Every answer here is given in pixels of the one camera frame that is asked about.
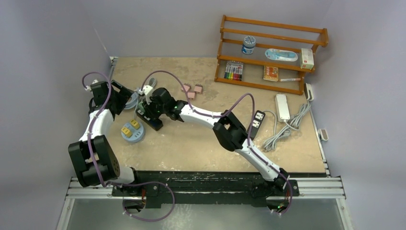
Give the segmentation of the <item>black power strip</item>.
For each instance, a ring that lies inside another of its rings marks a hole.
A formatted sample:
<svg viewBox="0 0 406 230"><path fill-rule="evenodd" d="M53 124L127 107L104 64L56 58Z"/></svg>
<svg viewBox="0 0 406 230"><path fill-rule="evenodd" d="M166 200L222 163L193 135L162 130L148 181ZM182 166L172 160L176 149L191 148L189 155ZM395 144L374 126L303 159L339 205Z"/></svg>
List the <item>black power strip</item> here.
<svg viewBox="0 0 406 230"><path fill-rule="evenodd" d="M257 110L254 114L253 122L251 124L250 139L254 140L265 118L263 111Z"/></svg>
<svg viewBox="0 0 406 230"><path fill-rule="evenodd" d="M163 123L159 117L156 117L149 112L143 112L141 109L137 109L136 115L155 131L159 131L163 127Z"/></svg>

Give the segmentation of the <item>white power strip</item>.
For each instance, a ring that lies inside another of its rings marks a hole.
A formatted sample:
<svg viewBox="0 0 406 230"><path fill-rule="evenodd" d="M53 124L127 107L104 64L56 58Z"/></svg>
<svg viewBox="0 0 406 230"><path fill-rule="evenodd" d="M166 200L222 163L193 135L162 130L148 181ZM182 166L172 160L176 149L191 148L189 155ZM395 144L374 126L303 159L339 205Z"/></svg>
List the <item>white power strip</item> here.
<svg viewBox="0 0 406 230"><path fill-rule="evenodd" d="M275 105L278 122L284 123L291 119L286 95L276 94Z"/></svg>

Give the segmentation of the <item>green plug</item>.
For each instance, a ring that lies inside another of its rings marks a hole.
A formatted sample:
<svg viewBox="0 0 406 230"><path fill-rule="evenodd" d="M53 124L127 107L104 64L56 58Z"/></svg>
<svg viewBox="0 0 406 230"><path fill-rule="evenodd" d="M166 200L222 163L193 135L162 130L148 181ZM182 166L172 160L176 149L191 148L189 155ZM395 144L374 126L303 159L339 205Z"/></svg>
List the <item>green plug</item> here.
<svg viewBox="0 0 406 230"><path fill-rule="evenodd" d="M143 106L143 102L142 102L142 101L139 101L136 107L137 107L137 111L138 111L138 112L142 112L142 113L145 112L145 108L144 108L144 106Z"/></svg>

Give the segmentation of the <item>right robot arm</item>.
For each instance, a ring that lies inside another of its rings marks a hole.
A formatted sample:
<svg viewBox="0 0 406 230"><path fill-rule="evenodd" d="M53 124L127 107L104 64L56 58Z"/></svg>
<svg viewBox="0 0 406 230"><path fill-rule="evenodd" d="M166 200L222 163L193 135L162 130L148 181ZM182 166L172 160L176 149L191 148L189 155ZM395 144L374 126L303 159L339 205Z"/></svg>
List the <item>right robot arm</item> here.
<svg viewBox="0 0 406 230"><path fill-rule="evenodd" d="M151 127L161 128L161 115L180 122L193 122L211 129L219 144L230 152L244 157L269 182L269 189L280 195L292 189L289 174L268 159L252 142L250 129L246 129L231 110L223 113L198 108L189 101L175 100L165 88L145 86L138 94L142 97L143 112L139 114Z"/></svg>

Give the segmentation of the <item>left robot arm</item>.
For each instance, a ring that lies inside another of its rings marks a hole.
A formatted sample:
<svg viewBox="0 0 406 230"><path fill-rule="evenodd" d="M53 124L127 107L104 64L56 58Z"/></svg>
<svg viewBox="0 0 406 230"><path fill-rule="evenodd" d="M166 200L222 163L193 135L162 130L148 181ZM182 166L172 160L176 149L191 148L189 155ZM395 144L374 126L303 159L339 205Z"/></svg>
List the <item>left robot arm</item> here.
<svg viewBox="0 0 406 230"><path fill-rule="evenodd" d="M120 166L106 136L110 130L114 118L125 108L133 91L124 87L116 81L112 81L112 91L109 101L101 112L103 103L108 95L108 83L105 81L96 82L90 86L93 98L89 102L90 121L96 117L91 129L90 143L93 154L98 156L96 163L105 182L124 184L124 190L131 196L137 196L142 192L143 183L135 178L135 171L131 167ZM100 185L96 168L92 162L88 146L88 128L75 143L68 146L68 152L78 178L83 187Z"/></svg>

